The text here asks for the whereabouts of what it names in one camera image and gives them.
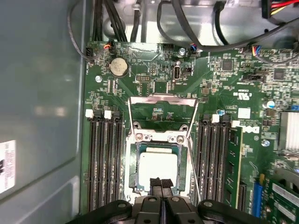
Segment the cable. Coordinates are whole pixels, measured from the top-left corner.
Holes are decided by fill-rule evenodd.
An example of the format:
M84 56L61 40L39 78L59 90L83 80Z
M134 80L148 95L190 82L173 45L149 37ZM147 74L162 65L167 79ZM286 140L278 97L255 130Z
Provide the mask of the cable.
M194 44L197 45L198 49L200 49L202 51L208 51L208 52L220 52L220 51L226 51L226 50L230 50L230 49L234 49L234 48L245 47L248 44L253 44L253 43L262 41L263 39L280 32L281 30L285 29L286 27L295 25L299 21L299 18L296 18L290 22L287 22L283 26L280 26L273 30L270 30L267 33L264 33L262 35L259 35L259 36L253 37L249 40L241 41L238 43L224 45L224 46L205 46L199 42L199 40L197 39L197 36L192 31L192 28L190 27L190 24L189 24L188 20L186 19L183 9L179 3L179 0L172 0L172 6L173 6L176 16L178 18L178 21L179 21L182 29L185 31L185 33L194 42Z
M281 7L281 8L277 8L277 9L273 10L273 11L271 12L271 15L274 15L274 14L278 13L279 11L283 10L285 7L286 7L286 6L283 6L283 7Z
M299 2L299 0L290 0L290 1L285 1L285 2L281 2L281 3L275 3L271 5L271 8L278 8L278 7L282 7L282 6L288 6L294 3Z
M164 5L164 4L171 4L171 2L170 1L162 0L162 1L160 1L159 5L158 5L158 10L157 10L157 27L158 27L158 30L159 30L160 34L162 35L162 37L164 37L170 43L173 43L173 44L175 44L177 46L180 46L180 47L183 47L183 48L189 48L190 44L183 43L183 42L178 42L176 40L173 40L162 29L162 27L161 27L161 15L162 15L162 5Z
M106 8L110 7L110 9L111 9L112 15L114 16L114 19L115 19L116 24L118 26L118 29L120 31L122 41L123 42L128 42L127 37L126 37L125 29L124 29L124 27L122 25L121 18L118 15L118 12L117 12L117 10L116 10L116 8L114 6L114 3L111 0L105 0L105 2L107 3Z
M108 1L109 0L104 0L104 3L105 3L105 7L106 7L106 10L107 10L110 22L111 22L111 26L113 28L113 31L114 31L114 34L115 34L115 37L116 37L117 41L122 41L121 34L120 34L119 30L118 30L118 26L117 26L115 18L113 16L112 10L111 10L111 8L108 5Z
M261 50L261 46L252 46L252 55L257 58L258 60L260 60L261 62L264 62L266 64L275 64L275 65L279 65L279 64L286 64L289 62L294 61L295 59L297 59L299 57L299 53L296 54L294 57L287 59L285 61L281 61L281 62L273 62L267 58L263 58L259 56L259 51Z
M95 57L88 57L86 56L81 50L80 48L78 47L78 44L74 38L74 34L73 34L73 31L71 29L71 14L72 12L74 11L74 8L75 6L80 2L81 0L78 0L74 3L74 5L69 9L68 13L67 13L67 28L68 28L68 31L69 31L69 35L70 35L70 38L71 38L71 42L75 48L75 50L86 60L89 60L89 61L93 61L94 59L98 58L103 52L105 49L100 49L99 52L97 53L97 55Z
M98 41L103 41L103 0L98 1L98 11L97 11L97 38Z
M224 45L228 45L228 41L225 39L222 31L221 31L221 27L220 27L220 13L221 11L224 9L225 6L225 2L223 1L217 1L214 5L214 13L215 13L215 29L216 29L216 33L219 37L219 39L221 40L221 42Z
M141 0L137 0L136 4L141 4ZM132 29L131 38L130 38L131 42L136 42L138 28L139 28L139 22L140 22L139 21L140 20L140 15L141 15L140 10L135 9L133 29Z

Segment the integrated circuit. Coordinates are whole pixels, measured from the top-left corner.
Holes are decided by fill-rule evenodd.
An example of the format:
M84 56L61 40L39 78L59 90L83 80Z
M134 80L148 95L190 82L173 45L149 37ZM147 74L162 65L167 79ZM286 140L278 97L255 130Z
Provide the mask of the integrated circuit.
M232 71L233 61L231 59L223 59L222 61L222 71Z
M274 80L283 80L285 77L284 69L274 69Z

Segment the microchip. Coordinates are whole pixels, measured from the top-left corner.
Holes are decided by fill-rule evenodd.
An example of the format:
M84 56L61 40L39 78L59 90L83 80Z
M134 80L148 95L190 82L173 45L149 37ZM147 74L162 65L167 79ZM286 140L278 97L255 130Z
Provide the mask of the microchip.
M207 95L207 94L209 94L209 93L210 93L210 89L209 89L209 88L203 88L203 89L202 89L202 94Z
M234 173L234 165L231 162L228 163L228 172L229 174Z
M202 98L202 101L203 101L203 102L207 102L207 101L209 101L209 97L203 97L203 98Z
M170 44L170 43L163 44L163 50L174 50L174 44Z
M228 201L228 203L232 200L232 193L229 190L225 191L225 199Z
M235 144L236 137L234 132L230 132L229 141Z
M192 68L185 68L184 75L190 75L192 73Z
M273 117L274 115L275 115L275 110L266 109L266 116L267 117Z
M222 71L232 71L233 70L233 61L230 59L224 59L222 61Z
M285 77L284 69L275 69L274 70L274 80L283 80Z

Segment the sticker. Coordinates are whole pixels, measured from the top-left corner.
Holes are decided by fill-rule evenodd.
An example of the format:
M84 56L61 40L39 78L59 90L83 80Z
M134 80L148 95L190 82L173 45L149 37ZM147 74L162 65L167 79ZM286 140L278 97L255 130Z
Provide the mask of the sticker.
M239 108L238 118L250 119L250 108Z
M275 201L274 206L281 211L282 213L284 213L285 216L289 217L290 220L292 220L293 222L296 221L296 216L291 213L290 211L288 211L287 209L285 209L285 207L283 207L281 204L279 204L277 201Z
M0 143L0 194L15 183L15 140Z
M279 195L281 195L282 197L284 197L285 199L292 202L294 205L299 206L299 198L296 197L295 195L292 195L291 193L289 193L285 189L281 188L280 186L273 184L272 190L274 192L278 193Z

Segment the screw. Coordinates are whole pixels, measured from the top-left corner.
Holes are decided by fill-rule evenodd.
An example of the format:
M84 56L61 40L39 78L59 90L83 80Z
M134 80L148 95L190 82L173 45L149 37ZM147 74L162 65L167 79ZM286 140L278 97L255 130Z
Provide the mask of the screw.
M178 202L179 198L178 197L173 197L171 200L174 201L174 202Z
M270 142L268 141L268 140L263 140L262 141L262 146L264 146L264 147L268 147L270 145Z
M102 77L101 76L96 76L95 77L95 81L97 82L97 83L100 83L100 82L102 82Z
M185 48L180 48L178 50L178 54L181 55L181 56L184 56L186 54L186 49Z
M136 139L137 141L141 141L142 138L143 138L143 135L142 135L141 133L138 133L138 134L135 135L135 139Z
M181 135L179 135L179 136L177 137L177 142L178 142L178 143L183 143L183 142L184 142L184 137L181 136Z
M151 197L150 199L149 199L149 201L150 202L155 202L157 199L155 198L155 197Z
M206 206L206 207L212 207L213 204L212 204L211 202L205 202L205 203L204 203L204 206Z

